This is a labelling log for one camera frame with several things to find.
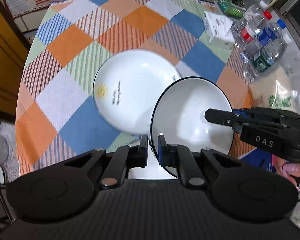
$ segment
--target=tissue box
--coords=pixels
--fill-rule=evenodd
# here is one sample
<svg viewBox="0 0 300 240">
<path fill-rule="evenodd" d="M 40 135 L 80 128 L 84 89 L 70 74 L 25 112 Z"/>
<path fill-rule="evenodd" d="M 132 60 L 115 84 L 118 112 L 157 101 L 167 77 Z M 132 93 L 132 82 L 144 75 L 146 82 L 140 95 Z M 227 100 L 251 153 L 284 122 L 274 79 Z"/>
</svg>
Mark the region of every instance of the tissue box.
<svg viewBox="0 0 300 240">
<path fill-rule="evenodd" d="M 222 49 L 231 49 L 234 44 L 234 38 L 230 30 L 232 20 L 227 16 L 206 11 L 203 14 L 203 24 L 210 45 Z"/>
</svg>

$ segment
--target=blue bottle cap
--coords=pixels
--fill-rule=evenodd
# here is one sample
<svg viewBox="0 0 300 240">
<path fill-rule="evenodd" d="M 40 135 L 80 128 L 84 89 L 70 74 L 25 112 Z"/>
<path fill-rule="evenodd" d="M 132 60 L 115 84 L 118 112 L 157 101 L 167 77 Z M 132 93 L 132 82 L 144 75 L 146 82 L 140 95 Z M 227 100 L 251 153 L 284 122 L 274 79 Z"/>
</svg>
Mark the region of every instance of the blue bottle cap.
<svg viewBox="0 0 300 240">
<path fill-rule="evenodd" d="M 283 20 L 281 20 L 281 19 L 277 20 L 277 24 L 278 24 L 281 28 L 283 28 L 283 29 L 286 27 L 286 25 L 284 24 Z"/>
</svg>

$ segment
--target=metal bolt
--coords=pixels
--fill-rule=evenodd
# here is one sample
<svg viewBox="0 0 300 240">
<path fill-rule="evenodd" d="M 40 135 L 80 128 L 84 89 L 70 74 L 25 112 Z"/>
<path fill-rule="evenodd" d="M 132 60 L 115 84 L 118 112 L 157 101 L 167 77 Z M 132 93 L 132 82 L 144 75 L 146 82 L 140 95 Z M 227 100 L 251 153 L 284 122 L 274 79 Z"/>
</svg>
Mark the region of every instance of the metal bolt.
<svg viewBox="0 0 300 240">
<path fill-rule="evenodd" d="M 117 180 L 114 178 L 104 178 L 101 183 L 105 186 L 112 186 L 117 183 Z"/>
<path fill-rule="evenodd" d="M 204 181 L 204 179 L 194 177 L 194 178 L 189 179 L 189 183 L 193 186 L 200 186 L 200 185 L 204 184 L 205 181 Z"/>
</svg>

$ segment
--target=patchwork tablecloth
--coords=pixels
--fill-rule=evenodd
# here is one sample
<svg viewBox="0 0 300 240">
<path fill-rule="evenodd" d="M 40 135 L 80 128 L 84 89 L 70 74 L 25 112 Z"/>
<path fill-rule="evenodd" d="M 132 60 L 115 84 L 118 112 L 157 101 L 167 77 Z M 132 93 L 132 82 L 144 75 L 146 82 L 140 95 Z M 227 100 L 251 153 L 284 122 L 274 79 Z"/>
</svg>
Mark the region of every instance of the patchwork tablecloth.
<svg viewBox="0 0 300 240">
<path fill-rule="evenodd" d="M 238 52 L 207 43 L 197 0 L 68 0 L 48 9 L 29 52 L 18 95 L 16 142 L 20 174 L 102 147 L 114 151 L 137 136 L 99 115 L 94 76 L 113 54 L 148 49 L 167 58 L 182 77 L 216 83 L 235 108 L 250 106 Z M 231 153 L 252 147 L 235 137 Z"/>
</svg>

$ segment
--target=yellow sun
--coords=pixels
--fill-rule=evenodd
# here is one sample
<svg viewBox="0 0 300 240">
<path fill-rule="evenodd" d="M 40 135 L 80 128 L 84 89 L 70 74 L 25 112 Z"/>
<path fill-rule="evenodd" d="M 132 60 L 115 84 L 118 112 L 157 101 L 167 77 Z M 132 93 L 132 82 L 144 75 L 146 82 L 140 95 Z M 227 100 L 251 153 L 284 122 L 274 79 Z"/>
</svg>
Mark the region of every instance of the yellow sun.
<svg viewBox="0 0 300 240">
<path fill-rule="evenodd" d="M 97 90 L 96 90 L 96 97 L 97 99 L 102 99 L 106 97 L 108 89 L 106 86 L 102 83 L 97 85 Z"/>
</svg>

